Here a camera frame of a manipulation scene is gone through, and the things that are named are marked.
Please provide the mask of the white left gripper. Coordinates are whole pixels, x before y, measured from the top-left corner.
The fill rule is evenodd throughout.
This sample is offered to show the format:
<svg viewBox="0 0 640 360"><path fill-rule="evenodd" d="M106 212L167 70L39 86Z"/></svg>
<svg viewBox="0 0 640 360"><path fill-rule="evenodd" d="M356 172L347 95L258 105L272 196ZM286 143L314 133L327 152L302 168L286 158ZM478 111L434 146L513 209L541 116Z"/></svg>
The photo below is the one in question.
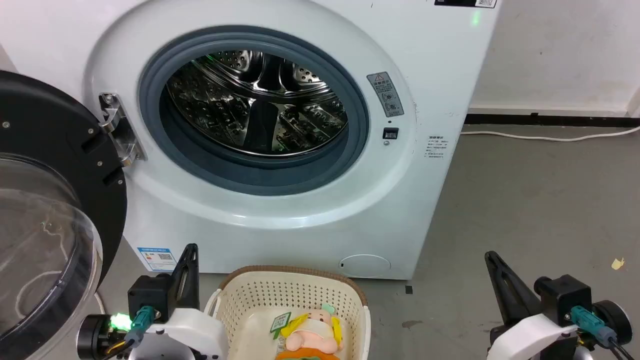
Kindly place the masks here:
<svg viewBox="0 0 640 360"><path fill-rule="evenodd" d="M206 355L207 360L228 360L229 340L224 324L201 312L199 249L189 243L183 249L172 273L175 307L168 321L153 324L146 331L145 342L151 348L151 338L169 347L184 348Z"/></svg>

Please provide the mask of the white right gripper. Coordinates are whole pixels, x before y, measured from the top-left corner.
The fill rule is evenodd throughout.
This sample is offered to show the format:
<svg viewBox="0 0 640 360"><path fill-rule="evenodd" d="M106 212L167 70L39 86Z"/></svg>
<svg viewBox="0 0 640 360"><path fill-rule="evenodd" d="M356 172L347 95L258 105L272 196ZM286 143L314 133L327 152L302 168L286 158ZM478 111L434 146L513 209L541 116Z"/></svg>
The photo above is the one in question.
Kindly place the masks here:
<svg viewBox="0 0 640 360"><path fill-rule="evenodd" d="M558 326L540 314L540 299L496 251L487 251L484 259L503 325L513 326L494 341L487 360L530 360L578 330L573 323Z"/></svg>

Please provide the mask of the white front-load washing machine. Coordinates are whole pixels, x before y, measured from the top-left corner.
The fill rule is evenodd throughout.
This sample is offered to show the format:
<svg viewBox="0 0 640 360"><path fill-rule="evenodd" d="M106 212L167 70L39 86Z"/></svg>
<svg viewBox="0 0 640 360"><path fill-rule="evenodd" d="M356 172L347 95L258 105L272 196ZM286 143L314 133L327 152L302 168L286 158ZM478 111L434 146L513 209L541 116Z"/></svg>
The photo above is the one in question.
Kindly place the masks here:
<svg viewBox="0 0 640 360"><path fill-rule="evenodd" d="M123 167L120 244L199 247L199 270L288 265L342 274L377 255L409 280L434 216L489 52L495 8L434 0L0 0L0 71L63 91L102 120L98 96L119 96L146 160ZM181 170L151 137L138 91L151 57L211 27L261 27L298 37L342 64L370 116L364 151L342 176L306 193L259 196ZM387 72L404 114L386 117L367 75Z"/></svg>

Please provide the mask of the blue energy label sticker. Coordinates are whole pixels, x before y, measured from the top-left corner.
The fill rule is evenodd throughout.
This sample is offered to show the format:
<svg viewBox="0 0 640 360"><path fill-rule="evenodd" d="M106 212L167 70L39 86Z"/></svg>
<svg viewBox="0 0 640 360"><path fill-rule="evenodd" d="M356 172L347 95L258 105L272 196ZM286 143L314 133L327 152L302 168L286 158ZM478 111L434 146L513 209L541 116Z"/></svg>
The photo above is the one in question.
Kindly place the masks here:
<svg viewBox="0 0 640 360"><path fill-rule="evenodd" d="M141 261L151 272L172 272L178 260L169 248L137 247Z"/></svg>

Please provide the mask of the cream perforated laundry basket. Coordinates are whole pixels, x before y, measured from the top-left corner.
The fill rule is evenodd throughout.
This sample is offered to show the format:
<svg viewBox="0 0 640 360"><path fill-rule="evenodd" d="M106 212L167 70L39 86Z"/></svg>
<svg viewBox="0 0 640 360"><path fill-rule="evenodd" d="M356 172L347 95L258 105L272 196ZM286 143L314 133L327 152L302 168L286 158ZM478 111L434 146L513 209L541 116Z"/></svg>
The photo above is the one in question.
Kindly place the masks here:
<svg viewBox="0 0 640 360"><path fill-rule="evenodd" d="M228 360L275 360L285 338L274 339L274 318L332 305L340 318L340 360L370 360L371 313L361 288L343 275L318 269L253 265L236 269L209 298L205 313L221 321L230 346Z"/></svg>

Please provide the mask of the green hang tag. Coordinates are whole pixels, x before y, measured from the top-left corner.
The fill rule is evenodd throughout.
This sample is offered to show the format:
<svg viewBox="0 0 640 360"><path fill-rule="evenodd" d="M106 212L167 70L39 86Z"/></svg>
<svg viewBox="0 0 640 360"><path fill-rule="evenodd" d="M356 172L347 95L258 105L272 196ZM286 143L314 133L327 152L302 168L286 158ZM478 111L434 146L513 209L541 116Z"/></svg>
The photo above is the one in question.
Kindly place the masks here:
<svg viewBox="0 0 640 360"><path fill-rule="evenodd" d="M277 340L280 336L281 330L290 323L291 312L285 312L276 316L270 326L270 333L273 335L273 339Z"/></svg>

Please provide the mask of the orange plush toy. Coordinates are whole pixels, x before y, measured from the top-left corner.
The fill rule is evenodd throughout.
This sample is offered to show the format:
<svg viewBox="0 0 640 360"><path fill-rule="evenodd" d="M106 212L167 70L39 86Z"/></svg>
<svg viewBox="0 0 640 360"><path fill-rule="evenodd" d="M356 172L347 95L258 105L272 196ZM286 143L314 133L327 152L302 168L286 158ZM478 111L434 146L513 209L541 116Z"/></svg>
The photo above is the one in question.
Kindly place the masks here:
<svg viewBox="0 0 640 360"><path fill-rule="evenodd" d="M334 354L324 353L316 348L300 348L295 351L285 350L275 360L340 360Z"/></svg>

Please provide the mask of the pink baby doll toy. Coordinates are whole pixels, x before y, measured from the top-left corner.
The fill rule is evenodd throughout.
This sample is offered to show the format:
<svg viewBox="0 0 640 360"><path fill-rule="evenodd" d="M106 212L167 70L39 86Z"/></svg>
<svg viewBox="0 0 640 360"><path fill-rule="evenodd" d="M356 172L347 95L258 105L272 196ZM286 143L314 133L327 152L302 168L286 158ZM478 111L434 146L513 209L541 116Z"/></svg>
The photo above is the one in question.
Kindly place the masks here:
<svg viewBox="0 0 640 360"><path fill-rule="evenodd" d="M344 346L341 319L336 316L336 308L328 303L295 317L279 334L285 338L285 349L290 352L313 349L334 355Z"/></svg>

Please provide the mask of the round drain filter cover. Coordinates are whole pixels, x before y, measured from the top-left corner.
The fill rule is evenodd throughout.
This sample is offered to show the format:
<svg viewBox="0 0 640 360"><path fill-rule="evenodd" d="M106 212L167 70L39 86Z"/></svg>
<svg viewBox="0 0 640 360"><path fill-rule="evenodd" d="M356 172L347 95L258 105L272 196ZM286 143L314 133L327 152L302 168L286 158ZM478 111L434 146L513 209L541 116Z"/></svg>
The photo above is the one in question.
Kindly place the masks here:
<svg viewBox="0 0 640 360"><path fill-rule="evenodd" d="M346 277L372 279L385 276L391 269L391 262L374 254L354 254L343 258L338 268Z"/></svg>

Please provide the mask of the chrome door hinge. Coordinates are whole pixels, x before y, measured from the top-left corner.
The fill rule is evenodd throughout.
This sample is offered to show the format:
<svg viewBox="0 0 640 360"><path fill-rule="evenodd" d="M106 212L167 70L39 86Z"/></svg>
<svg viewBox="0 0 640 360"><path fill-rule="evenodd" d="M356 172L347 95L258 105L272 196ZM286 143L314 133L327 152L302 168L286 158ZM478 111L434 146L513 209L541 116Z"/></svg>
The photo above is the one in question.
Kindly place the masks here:
<svg viewBox="0 0 640 360"><path fill-rule="evenodd" d="M102 92L98 95L102 112L99 125L113 143L122 167L130 167L136 161L145 161L146 154L134 132L121 98L116 93Z"/></svg>

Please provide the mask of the grey rubber door gasket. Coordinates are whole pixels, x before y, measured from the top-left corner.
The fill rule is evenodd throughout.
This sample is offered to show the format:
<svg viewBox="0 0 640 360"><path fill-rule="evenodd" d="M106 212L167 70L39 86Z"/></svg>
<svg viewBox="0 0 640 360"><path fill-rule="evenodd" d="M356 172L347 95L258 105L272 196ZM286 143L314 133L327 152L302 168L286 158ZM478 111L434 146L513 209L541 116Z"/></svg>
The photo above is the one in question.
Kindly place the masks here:
<svg viewBox="0 0 640 360"><path fill-rule="evenodd" d="M347 129L328 146L288 157L260 157L207 143L176 110L165 85L190 60L222 50L256 50L310 68L342 101ZM146 129L176 166L213 186L252 196L290 196L326 186L354 166L371 129L361 87L338 60L304 39L264 27L215 26L172 39L146 64L138 95Z"/></svg>

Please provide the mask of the black baseboard strip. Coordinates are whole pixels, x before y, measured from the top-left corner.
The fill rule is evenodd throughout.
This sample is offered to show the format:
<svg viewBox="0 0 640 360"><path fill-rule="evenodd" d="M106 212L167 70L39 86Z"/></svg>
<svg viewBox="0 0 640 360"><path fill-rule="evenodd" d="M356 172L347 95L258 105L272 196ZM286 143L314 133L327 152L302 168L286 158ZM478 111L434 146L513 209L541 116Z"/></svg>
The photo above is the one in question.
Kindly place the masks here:
<svg viewBox="0 0 640 360"><path fill-rule="evenodd" d="M560 116L515 114L467 114L466 125L571 126L595 128L636 128L640 117Z"/></svg>

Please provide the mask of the black washer door, clear glass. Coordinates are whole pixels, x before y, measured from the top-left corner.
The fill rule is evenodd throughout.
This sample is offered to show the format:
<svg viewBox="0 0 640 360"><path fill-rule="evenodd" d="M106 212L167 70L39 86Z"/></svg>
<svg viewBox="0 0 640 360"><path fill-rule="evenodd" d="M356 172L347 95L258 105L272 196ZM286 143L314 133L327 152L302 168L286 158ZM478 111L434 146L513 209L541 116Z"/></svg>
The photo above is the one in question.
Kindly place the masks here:
<svg viewBox="0 0 640 360"><path fill-rule="evenodd" d="M77 328L122 241L120 159L72 96L0 70L0 360L42 360Z"/></svg>

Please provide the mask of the grey warning sticker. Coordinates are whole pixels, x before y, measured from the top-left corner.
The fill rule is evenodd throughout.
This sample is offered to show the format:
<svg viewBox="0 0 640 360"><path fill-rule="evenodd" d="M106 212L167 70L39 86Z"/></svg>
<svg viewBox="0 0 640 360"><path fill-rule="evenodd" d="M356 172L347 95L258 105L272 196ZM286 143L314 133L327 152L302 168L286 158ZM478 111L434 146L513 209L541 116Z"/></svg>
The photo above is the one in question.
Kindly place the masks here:
<svg viewBox="0 0 640 360"><path fill-rule="evenodd" d="M369 74L366 79L374 89L386 117L398 117L405 114L397 89L386 71Z"/></svg>

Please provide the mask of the black control panel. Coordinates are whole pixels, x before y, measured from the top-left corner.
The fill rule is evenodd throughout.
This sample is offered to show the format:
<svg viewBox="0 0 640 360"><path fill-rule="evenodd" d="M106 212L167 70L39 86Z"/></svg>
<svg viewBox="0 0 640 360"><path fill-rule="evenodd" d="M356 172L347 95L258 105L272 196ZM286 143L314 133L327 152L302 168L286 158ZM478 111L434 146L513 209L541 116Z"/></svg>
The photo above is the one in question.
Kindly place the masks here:
<svg viewBox="0 0 640 360"><path fill-rule="evenodd" d="M498 0L434 0L435 6L494 9Z"/></svg>

